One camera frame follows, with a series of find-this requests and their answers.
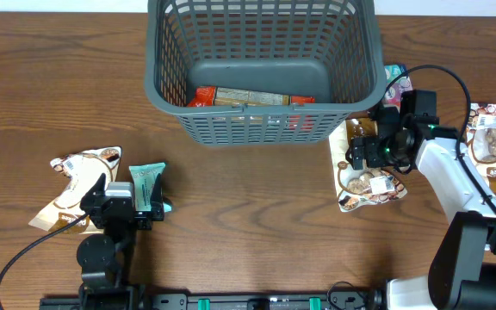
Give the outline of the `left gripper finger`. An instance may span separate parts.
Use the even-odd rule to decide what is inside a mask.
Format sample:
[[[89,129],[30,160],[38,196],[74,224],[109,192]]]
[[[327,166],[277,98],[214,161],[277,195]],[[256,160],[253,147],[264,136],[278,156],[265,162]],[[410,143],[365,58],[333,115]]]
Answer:
[[[102,204],[102,199],[104,197],[106,183],[106,175],[102,173],[94,185],[87,190],[85,195],[80,201],[79,207],[82,210],[92,210],[95,207],[99,207]]]
[[[164,198],[162,194],[161,187],[161,175],[157,174],[152,186],[152,192],[150,196],[150,204],[152,211],[163,211],[164,210]]]

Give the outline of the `teal snack bag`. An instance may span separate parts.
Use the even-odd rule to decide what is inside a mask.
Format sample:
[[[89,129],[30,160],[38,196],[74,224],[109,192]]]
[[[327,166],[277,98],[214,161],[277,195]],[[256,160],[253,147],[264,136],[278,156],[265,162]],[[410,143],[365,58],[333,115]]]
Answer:
[[[150,198],[152,190],[165,168],[165,163],[145,164],[130,166],[134,184],[135,207],[137,211],[149,211],[151,209]]]

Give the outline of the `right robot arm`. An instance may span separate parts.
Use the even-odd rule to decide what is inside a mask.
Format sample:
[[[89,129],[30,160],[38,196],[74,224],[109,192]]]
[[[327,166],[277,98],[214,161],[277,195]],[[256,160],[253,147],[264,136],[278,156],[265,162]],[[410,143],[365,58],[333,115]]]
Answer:
[[[457,130],[435,113],[383,108],[376,133],[349,133],[347,162],[355,170],[419,171],[449,228],[427,275],[394,279],[369,292],[368,309],[496,309],[496,196],[481,180]]]

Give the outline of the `tissue pack bundle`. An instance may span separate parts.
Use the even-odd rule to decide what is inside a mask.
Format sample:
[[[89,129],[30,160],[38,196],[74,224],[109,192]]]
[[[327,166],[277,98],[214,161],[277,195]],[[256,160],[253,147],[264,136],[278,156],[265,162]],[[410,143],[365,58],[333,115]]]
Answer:
[[[406,71],[406,66],[403,64],[393,64],[384,66],[386,72],[387,84],[390,84],[394,79]],[[385,107],[396,107],[400,109],[401,95],[413,90],[411,79],[408,76],[401,77],[391,87],[389,87],[381,99],[381,103]]]

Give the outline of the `orange spaghetti package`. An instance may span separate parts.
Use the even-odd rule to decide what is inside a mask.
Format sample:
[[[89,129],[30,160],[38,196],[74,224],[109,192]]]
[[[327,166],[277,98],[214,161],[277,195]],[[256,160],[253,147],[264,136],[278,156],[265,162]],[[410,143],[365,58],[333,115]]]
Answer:
[[[231,106],[238,108],[246,106],[303,106],[310,103],[316,103],[315,98],[312,96],[290,96],[255,90],[202,86],[195,90],[195,96],[189,102],[188,107]]]

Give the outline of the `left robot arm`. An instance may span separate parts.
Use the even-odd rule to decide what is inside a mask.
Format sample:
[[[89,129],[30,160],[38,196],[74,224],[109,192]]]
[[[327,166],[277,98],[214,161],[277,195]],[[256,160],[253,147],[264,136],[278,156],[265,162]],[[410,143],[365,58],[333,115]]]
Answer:
[[[82,310],[144,310],[152,308],[152,297],[142,284],[130,284],[136,235],[164,219],[161,178],[149,187],[149,209],[135,207],[132,183],[106,182],[101,174],[81,199],[80,208],[102,233],[90,235],[77,248],[82,269],[79,308]]]

